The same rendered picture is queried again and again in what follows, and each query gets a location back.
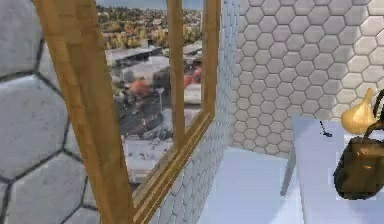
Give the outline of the dark bronze kettle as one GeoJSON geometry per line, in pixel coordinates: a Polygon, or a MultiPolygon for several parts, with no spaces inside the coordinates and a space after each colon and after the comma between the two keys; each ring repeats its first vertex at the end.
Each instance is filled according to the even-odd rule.
{"type": "Polygon", "coordinates": [[[384,187],[384,139],[371,138],[374,131],[384,133],[384,107],[379,110],[383,99],[384,89],[372,108],[376,121],[348,141],[333,173],[335,190],[343,199],[367,200],[384,187]]]}

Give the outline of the wooden framed window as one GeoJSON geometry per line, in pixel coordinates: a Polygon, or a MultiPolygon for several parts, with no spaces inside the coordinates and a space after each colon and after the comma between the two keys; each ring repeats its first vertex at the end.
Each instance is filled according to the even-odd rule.
{"type": "Polygon", "coordinates": [[[133,190],[95,0],[33,0],[102,224],[149,224],[215,117],[221,0],[204,0],[202,110],[184,119],[182,0],[167,0],[173,145],[133,190]]]}

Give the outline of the small black pen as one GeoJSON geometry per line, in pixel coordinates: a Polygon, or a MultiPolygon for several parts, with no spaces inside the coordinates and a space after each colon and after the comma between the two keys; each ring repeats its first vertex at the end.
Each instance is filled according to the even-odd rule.
{"type": "Polygon", "coordinates": [[[320,120],[319,123],[320,123],[321,129],[322,129],[322,132],[320,134],[322,134],[322,135],[324,135],[326,137],[329,137],[329,138],[332,137],[332,134],[325,130],[323,122],[320,120]]]}

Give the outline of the white table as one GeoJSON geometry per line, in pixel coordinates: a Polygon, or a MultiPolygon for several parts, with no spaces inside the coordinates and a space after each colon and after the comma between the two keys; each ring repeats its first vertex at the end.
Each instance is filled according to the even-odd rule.
{"type": "Polygon", "coordinates": [[[337,121],[294,117],[293,149],[287,166],[295,167],[304,224],[384,224],[384,189],[367,200],[346,200],[335,190],[333,173],[353,137],[337,121]]]}

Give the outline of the yellow onion shaped vase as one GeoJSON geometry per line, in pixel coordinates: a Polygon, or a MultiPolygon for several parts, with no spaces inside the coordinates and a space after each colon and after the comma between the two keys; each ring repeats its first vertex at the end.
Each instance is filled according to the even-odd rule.
{"type": "Polygon", "coordinates": [[[367,128],[376,121],[371,107],[372,97],[373,90],[368,88],[360,103],[342,113],[341,124],[347,132],[355,135],[364,134],[367,128]]]}

